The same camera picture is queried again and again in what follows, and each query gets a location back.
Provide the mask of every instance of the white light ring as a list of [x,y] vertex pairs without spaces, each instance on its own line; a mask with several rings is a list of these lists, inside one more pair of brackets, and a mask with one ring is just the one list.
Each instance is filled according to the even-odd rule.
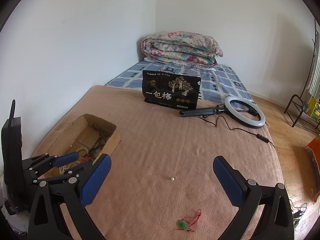
[[[255,121],[252,120],[250,118],[247,118],[245,116],[243,116],[242,114],[240,114],[238,111],[236,111],[232,106],[231,106],[231,102],[232,101],[240,101],[242,103],[245,103],[249,106],[251,106],[254,110],[256,110],[260,116],[260,120],[259,121]],[[258,108],[257,105],[253,104],[252,102],[244,99],[244,98],[240,98],[240,97],[234,97],[234,96],[230,96],[227,97],[224,100],[224,105],[227,108],[227,110],[229,111],[229,113],[231,115],[233,115],[234,117],[236,117],[237,119],[239,119],[240,121],[250,125],[252,128],[261,128],[262,126],[264,126],[265,122],[266,122],[266,118],[263,114],[263,112]]]

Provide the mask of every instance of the metal rack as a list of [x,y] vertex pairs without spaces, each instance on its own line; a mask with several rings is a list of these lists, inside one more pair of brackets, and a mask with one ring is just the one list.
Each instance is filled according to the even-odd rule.
[[[308,74],[308,78],[307,78],[307,80],[306,80],[306,83],[305,83],[305,85],[304,85],[304,88],[303,88],[303,90],[302,90],[301,95],[298,96],[297,94],[294,94],[294,95],[291,97],[291,99],[290,99],[290,101],[289,101],[289,103],[288,103],[288,105],[287,105],[284,113],[285,113],[285,114],[287,113],[287,115],[290,117],[290,119],[291,119],[291,121],[292,121],[292,127],[295,127],[295,125],[297,124],[297,125],[305,128],[305,129],[307,129],[307,130],[309,130],[309,131],[311,131],[311,132],[320,134],[320,130],[319,130],[320,121],[316,121],[316,120],[312,119],[309,115],[307,115],[307,114],[304,112],[304,110],[305,110],[305,109],[304,109],[304,103],[303,103],[303,100],[301,99],[302,96],[303,96],[303,93],[304,93],[305,90],[306,90],[306,87],[307,87],[307,84],[308,84],[308,81],[309,81],[309,78],[310,78],[310,74],[311,74],[313,62],[314,62],[314,60],[315,60],[317,33],[318,33],[318,31],[317,31],[316,20],[315,20],[315,40],[312,40],[312,41],[313,41],[313,44],[314,44],[314,50],[313,50],[313,58],[312,58],[312,62],[311,62],[311,66],[310,66],[310,70],[309,70],[309,74]],[[297,110],[299,111],[299,114],[298,114],[298,115],[295,115],[295,114],[293,114],[293,113],[289,113],[289,112],[288,112],[288,109],[289,109],[289,107],[291,106],[291,104],[293,104],[293,105],[297,108]],[[305,120],[305,119],[301,119],[301,116],[307,117],[307,118],[310,119],[312,122],[308,122],[308,121]],[[309,128],[309,127],[306,127],[306,126],[304,125],[304,123],[309,124],[311,127],[314,127],[314,129],[311,129],[311,128]]]

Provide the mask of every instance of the wooden floor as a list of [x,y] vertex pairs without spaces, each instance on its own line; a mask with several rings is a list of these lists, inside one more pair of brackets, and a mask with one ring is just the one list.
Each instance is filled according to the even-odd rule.
[[319,200],[316,203],[311,200],[317,189],[316,175],[310,154],[305,148],[316,134],[297,125],[292,128],[289,125],[292,122],[284,114],[283,107],[258,97],[253,97],[253,100],[269,124],[289,198],[296,207],[308,203],[308,209],[295,229],[295,239],[302,240],[319,216]]

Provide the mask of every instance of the brown blanket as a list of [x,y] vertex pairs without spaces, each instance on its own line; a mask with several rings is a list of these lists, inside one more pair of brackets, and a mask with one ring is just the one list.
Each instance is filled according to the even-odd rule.
[[[198,107],[215,106],[209,101]],[[260,185],[283,182],[275,149],[240,130],[230,131],[197,117],[181,118],[179,110],[144,102],[140,91],[94,86],[57,123],[34,155],[45,153],[60,133],[78,116],[89,113],[117,125],[121,142],[111,155],[112,168],[93,204],[86,207],[106,239],[217,239],[238,208],[233,207],[212,170],[212,161],[223,155],[246,179]],[[242,127],[268,138],[264,126],[255,130],[225,115],[230,127]],[[176,230],[186,216],[202,216],[195,232]],[[64,209],[75,239],[71,218]],[[253,219],[244,239],[257,224]]]

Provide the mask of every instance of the baseboard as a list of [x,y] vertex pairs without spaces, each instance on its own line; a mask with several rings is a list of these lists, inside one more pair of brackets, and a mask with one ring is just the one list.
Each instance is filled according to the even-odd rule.
[[265,100],[267,100],[267,101],[269,101],[269,102],[271,102],[271,103],[274,103],[274,104],[276,104],[276,105],[278,105],[278,106],[282,106],[282,107],[284,107],[284,108],[287,107],[287,105],[284,105],[284,104],[282,104],[282,103],[280,103],[280,102],[278,102],[278,101],[276,101],[276,100],[273,100],[272,98],[266,97],[266,96],[264,96],[264,95],[260,95],[260,94],[258,94],[258,93],[256,93],[256,92],[253,92],[253,91],[250,91],[250,90],[248,90],[248,92],[250,93],[250,95],[253,95],[253,96],[255,96],[255,97],[259,97],[259,98],[265,99]]

